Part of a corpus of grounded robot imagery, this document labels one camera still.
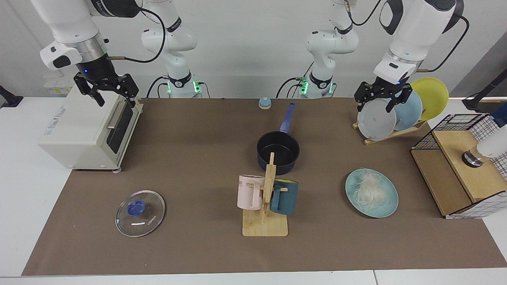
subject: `yellow plate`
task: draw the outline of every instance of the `yellow plate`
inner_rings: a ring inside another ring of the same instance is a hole
[[[426,110],[421,121],[427,121],[440,115],[449,101],[449,91],[445,84],[433,77],[425,77],[414,81],[412,89],[419,95],[422,106]]]

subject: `glass lid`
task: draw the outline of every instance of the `glass lid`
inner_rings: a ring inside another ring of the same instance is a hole
[[[151,190],[130,195],[116,212],[116,227],[129,237],[140,237],[155,230],[165,215],[162,196]]]

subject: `grid pattern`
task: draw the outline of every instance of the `grid pattern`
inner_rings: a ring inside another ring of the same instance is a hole
[[[453,219],[482,219],[496,213],[507,206],[507,193],[502,191],[496,195],[486,198],[476,204],[464,208],[456,213],[447,215],[445,218]]]
[[[433,131],[463,131],[469,130],[475,124],[480,122],[485,115],[448,115],[445,117]],[[412,150],[439,150],[440,147],[430,132],[424,136]]]
[[[477,139],[477,141],[482,141],[498,129],[499,127],[495,123],[493,117],[487,116],[486,118],[484,118],[484,120],[481,120],[476,125],[474,125],[470,129],[470,131]],[[499,157],[491,159],[491,162],[493,162],[498,171],[500,171],[503,178],[507,180],[507,153],[504,153]]]

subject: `teal plate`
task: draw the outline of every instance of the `teal plate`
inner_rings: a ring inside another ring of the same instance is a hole
[[[354,192],[357,189],[359,182],[361,181],[360,177],[364,171],[371,171],[378,174],[380,176],[380,188],[383,189],[387,194],[387,202],[376,209],[361,209],[354,202]],[[396,191],[396,187],[394,187],[391,180],[389,180],[386,176],[372,169],[362,168],[353,171],[347,177],[347,181],[345,182],[345,192],[347,193],[347,198],[349,199],[350,203],[358,211],[370,217],[385,218],[394,213],[394,211],[396,211],[398,208],[398,192]]]

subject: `mug handle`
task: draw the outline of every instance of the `mug handle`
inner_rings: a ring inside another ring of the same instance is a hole
[[[261,185],[257,182],[253,183],[253,195],[252,202],[250,203],[250,207],[254,207],[254,201],[256,201],[256,197],[260,197],[261,195]]]
[[[273,199],[271,199],[271,204],[277,211],[280,211],[280,192],[281,188],[275,188],[275,191],[273,192]]]

